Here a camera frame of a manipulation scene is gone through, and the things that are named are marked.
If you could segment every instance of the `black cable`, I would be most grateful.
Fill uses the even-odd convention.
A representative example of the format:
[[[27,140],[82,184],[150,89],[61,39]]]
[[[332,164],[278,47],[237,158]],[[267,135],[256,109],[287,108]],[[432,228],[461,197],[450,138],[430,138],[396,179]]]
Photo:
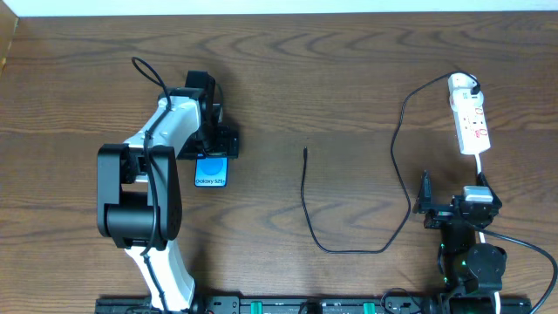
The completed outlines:
[[[393,146],[395,145],[395,139],[398,137],[399,129],[401,128],[401,124],[403,124],[403,115],[405,114],[405,106],[407,105],[407,101],[411,98],[412,95],[416,94],[417,92],[419,92],[423,88],[425,88],[425,87],[427,87],[427,86],[429,86],[433,83],[436,83],[441,79],[448,78],[448,77],[450,77],[450,76],[452,76],[453,74],[456,74],[456,73],[465,74],[469,78],[473,79],[473,81],[477,85],[472,89],[471,94],[479,93],[479,91],[480,91],[479,81],[473,75],[471,75],[469,73],[458,71],[458,72],[449,72],[447,74],[442,75],[439,78],[435,78],[434,80],[422,85],[418,89],[411,92],[409,94],[409,96],[407,96],[405,98],[405,100],[403,101],[403,105],[401,106],[401,117],[399,118],[398,126],[396,127],[395,132],[393,133],[393,137],[391,138],[390,153],[391,153],[391,161],[393,162],[393,166],[395,167],[395,172],[398,175],[399,184],[401,185],[401,188],[403,189],[403,193],[405,193],[405,198],[407,199],[407,213],[405,214],[405,217],[403,218],[403,221],[399,224],[399,227],[395,230],[395,232],[393,232],[393,235],[391,236],[390,240],[385,244],[385,246],[382,249],[378,249],[378,250],[363,250],[363,249],[333,250],[333,249],[326,249],[322,244],[320,244],[320,242],[316,238],[316,235],[314,234],[314,230],[312,229],[312,224],[310,223],[310,216],[308,215],[308,210],[306,209],[306,202],[304,201],[304,178],[306,176],[306,161],[308,159],[308,148],[307,147],[304,148],[304,152],[303,152],[303,156],[304,156],[303,180],[302,180],[301,187],[300,187],[300,196],[301,196],[301,202],[303,204],[304,214],[306,215],[306,222],[308,223],[308,228],[310,229],[310,234],[312,235],[312,238],[314,239],[314,242],[316,243],[318,248],[320,248],[325,253],[330,253],[330,254],[379,254],[379,253],[382,253],[382,252],[386,251],[387,248],[390,247],[391,243],[393,242],[393,240],[395,240],[396,236],[398,236],[399,232],[401,231],[401,229],[403,228],[403,226],[405,225],[405,223],[409,219],[409,215],[411,214],[411,199],[409,198],[409,194],[407,193],[407,189],[405,188],[405,184],[403,183],[403,179],[401,178],[401,174],[399,173],[398,163],[395,161],[395,156],[393,155]]]
[[[411,314],[419,314],[422,311],[422,305],[419,304],[419,302],[417,302],[417,300],[415,300],[415,298],[411,295],[411,293],[407,292],[407,290],[403,289],[403,288],[391,288],[389,289],[387,292],[385,292],[385,294],[382,296],[382,298],[380,298],[380,306],[384,308],[384,310],[388,313],[388,314],[395,314],[392,311],[388,310],[387,307],[385,306],[385,299],[395,290],[401,290],[403,291],[410,299],[411,301],[418,306],[419,310],[416,312],[413,312]]]
[[[136,61],[139,61],[147,69],[149,69],[149,71],[155,76],[155,78],[157,78],[157,80],[154,80],[145,72],[143,72],[140,69],[140,67],[136,64]],[[167,113],[170,112],[172,108],[172,103],[165,82],[163,82],[163,79],[152,68],[152,66],[150,66],[146,61],[138,57],[132,57],[132,64],[136,68],[136,70],[138,70],[144,77],[154,82],[157,86],[160,86],[163,89],[163,92],[165,93],[165,97],[167,98],[167,106],[165,107],[165,111],[159,116],[159,118],[157,118],[154,121],[154,123],[149,127],[149,129],[145,131],[145,136],[143,140],[143,154],[144,154],[144,158],[146,159],[147,179],[149,181],[149,187],[151,188],[151,196],[152,196],[151,198],[153,202],[153,225],[151,228],[151,235],[149,236],[149,240],[147,241],[146,244],[146,248],[140,253],[140,255],[144,257],[144,263],[147,265],[147,269],[149,270],[149,276],[151,277],[151,280],[153,281],[155,287],[157,288],[157,291],[159,292],[160,301],[163,305],[163,313],[167,313],[168,309],[167,309],[167,301],[165,300],[165,292],[163,292],[162,288],[159,285],[159,282],[157,281],[157,277],[153,272],[153,267],[149,262],[149,256],[147,255],[147,252],[149,252],[149,250],[153,247],[153,239],[155,237],[155,233],[157,232],[158,220],[160,215],[159,203],[157,199],[157,186],[155,185],[155,177],[153,175],[153,166],[152,166],[153,162],[151,160],[151,154],[150,154],[151,152],[149,149],[149,140],[151,139],[153,135],[153,131],[155,130],[157,125],[163,120],[163,118],[165,118]]]
[[[499,234],[499,233],[496,233],[496,232],[493,232],[493,231],[490,231],[490,230],[479,228],[479,227],[473,225],[472,223],[468,222],[463,217],[463,213],[461,213],[461,210],[459,210],[459,214],[461,215],[461,218],[465,221],[465,223],[467,225],[469,225],[471,228],[473,228],[475,231],[482,232],[485,235],[493,236],[493,237],[499,238],[501,240],[506,240],[506,241],[510,241],[512,243],[515,243],[515,244],[519,244],[519,245],[524,246],[528,249],[532,249],[533,251],[538,252],[541,255],[545,256],[552,263],[552,279],[550,279],[550,284],[548,285],[547,290],[544,292],[544,294],[542,295],[539,302],[537,302],[537,304],[533,307],[533,309],[531,309],[529,314],[533,314],[533,313],[537,312],[541,308],[541,306],[547,301],[548,297],[552,293],[552,290],[555,288],[556,278],[558,277],[558,265],[556,264],[556,260],[546,250],[541,249],[534,244],[515,239],[511,236],[502,235],[502,234]]]

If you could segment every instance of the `white backdrop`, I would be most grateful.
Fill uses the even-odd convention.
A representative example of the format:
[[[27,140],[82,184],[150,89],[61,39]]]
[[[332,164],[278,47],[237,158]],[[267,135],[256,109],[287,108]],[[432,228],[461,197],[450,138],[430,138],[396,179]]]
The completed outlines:
[[[20,17],[558,10],[558,0],[4,0]]]

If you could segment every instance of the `green indicator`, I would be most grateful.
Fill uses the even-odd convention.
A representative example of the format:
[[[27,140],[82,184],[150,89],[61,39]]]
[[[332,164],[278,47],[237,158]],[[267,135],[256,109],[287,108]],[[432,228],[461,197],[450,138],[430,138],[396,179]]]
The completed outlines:
[[[251,314],[262,314],[262,302],[254,301],[250,304]]]
[[[376,305],[374,303],[365,303],[364,314],[376,314]]]

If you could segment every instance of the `power strip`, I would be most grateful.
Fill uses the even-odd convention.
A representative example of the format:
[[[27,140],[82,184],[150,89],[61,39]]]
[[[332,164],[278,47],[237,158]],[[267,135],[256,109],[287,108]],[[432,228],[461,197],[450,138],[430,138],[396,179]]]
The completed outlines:
[[[477,83],[465,74],[453,74],[447,81],[450,90],[450,107],[455,118],[455,128],[462,154],[480,154],[490,148],[484,95],[471,94]]]

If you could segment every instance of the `wooden table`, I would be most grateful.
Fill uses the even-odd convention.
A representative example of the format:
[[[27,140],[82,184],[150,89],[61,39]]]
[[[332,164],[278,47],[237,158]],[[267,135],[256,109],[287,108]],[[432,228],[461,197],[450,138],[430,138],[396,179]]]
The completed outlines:
[[[334,249],[379,249],[405,215],[389,146],[404,97],[445,72],[481,80],[493,147],[484,171],[504,202],[491,230],[558,256],[558,15],[556,13],[24,18],[0,78],[0,311],[92,312],[101,296],[141,296],[133,260],[96,226],[96,157],[153,114],[158,86],[188,70],[222,84],[226,121],[241,156],[224,189],[194,187],[179,163],[187,269],[205,289],[244,295],[380,296],[442,287],[439,232],[412,215],[378,256],[331,256],[312,242],[300,206],[303,147],[307,203],[317,236]],[[409,103],[395,154],[411,198],[424,169],[439,202],[474,180],[459,154],[447,85]],[[512,243],[503,295],[536,302],[551,266]],[[543,307],[558,307],[554,294]]]

